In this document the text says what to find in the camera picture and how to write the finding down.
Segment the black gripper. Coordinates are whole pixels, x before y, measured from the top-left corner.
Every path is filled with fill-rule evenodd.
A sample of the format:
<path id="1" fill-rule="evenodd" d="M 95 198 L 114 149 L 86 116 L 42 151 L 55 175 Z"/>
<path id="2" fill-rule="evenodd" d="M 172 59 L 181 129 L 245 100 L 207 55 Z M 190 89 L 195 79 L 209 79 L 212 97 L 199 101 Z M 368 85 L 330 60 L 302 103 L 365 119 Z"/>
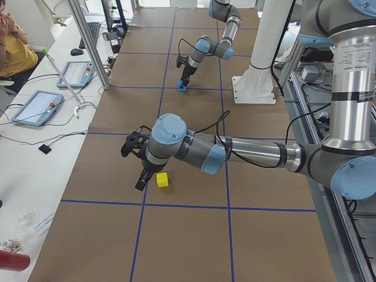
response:
<path id="1" fill-rule="evenodd" d="M 137 190 L 144 190 L 146 185 L 152 178 L 153 174 L 161 172 L 164 169 L 165 165 L 165 163 L 161 165 L 156 165 L 149 162 L 148 160 L 142 160 L 143 170 L 137 180 L 135 188 Z"/>
<path id="2" fill-rule="evenodd" d="M 190 82 L 190 76 L 194 75 L 196 72 L 196 68 L 194 66 L 191 66 L 189 63 L 185 64 L 185 67 L 183 69 L 183 75 L 180 80 L 183 81 L 183 85 L 187 87 L 187 85 Z"/>

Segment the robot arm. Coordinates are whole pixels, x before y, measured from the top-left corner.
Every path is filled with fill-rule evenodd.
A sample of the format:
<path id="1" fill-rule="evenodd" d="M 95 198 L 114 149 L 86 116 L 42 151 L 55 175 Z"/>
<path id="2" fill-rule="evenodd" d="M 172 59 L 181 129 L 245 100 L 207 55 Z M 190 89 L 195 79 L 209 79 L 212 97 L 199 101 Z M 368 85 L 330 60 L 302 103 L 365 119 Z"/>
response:
<path id="1" fill-rule="evenodd" d="M 163 111 L 143 135 L 126 141 L 142 162 L 143 190 L 168 161 L 216 174 L 227 161 L 259 169 L 286 169 L 310 177 L 348 199 L 375 195 L 375 144 L 370 141 L 375 82 L 375 2 L 303 1 L 298 42 L 334 47 L 328 136 L 316 145 L 286 137 L 288 111 L 273 93 L 270 64 L 294 1 L 267 1 L 251 62 L 223 92 L 225 120 L 204 127 L 206 114 L 164 99 Z"/>
<path id="2" fill-rule="evenodd" d="M 228 61 L 234 54 L 233 41 L 241 25 L 239 10 L 230 1 L 210 1 L 208 14 L 211 18 L 225 23 L 223 34 L 218 41 L 212 40 L 208 35 L 203 35 L 193 45 L 190 55 L 177 57 L 176 66 L 178 68 L 181 65 L 184 66 L 178 82 L 178 90 L 181 92 L 186 91 L 190 77 L 194 75 L 205 57 L 216 56 Z"/>

